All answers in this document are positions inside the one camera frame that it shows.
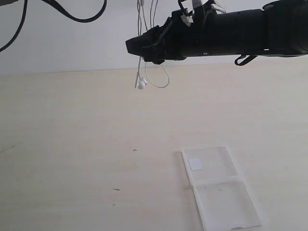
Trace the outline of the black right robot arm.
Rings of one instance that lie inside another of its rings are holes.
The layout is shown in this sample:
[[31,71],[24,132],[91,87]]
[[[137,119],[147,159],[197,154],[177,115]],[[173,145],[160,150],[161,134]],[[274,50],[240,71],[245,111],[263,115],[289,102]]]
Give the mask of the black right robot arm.
[[181,7],[162,26],[126,41],[128,53],[162,64],[189,57],[235,55],[243,66],[259,56],[298,57],[308,53],[308,3],[277,0],[262,9],[227,13],[215,0]]

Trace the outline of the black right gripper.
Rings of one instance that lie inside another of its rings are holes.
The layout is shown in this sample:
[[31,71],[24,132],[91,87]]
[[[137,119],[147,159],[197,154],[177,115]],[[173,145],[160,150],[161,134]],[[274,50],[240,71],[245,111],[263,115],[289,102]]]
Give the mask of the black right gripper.
[[261,9],[221,14],[201,10],[187,26],[180,12],[173,11],[165,25],[126,40],[126,48],[128,53],[143,55],[144,61],[153,64],[201,56],[259,56],[265,48],[265,21]]

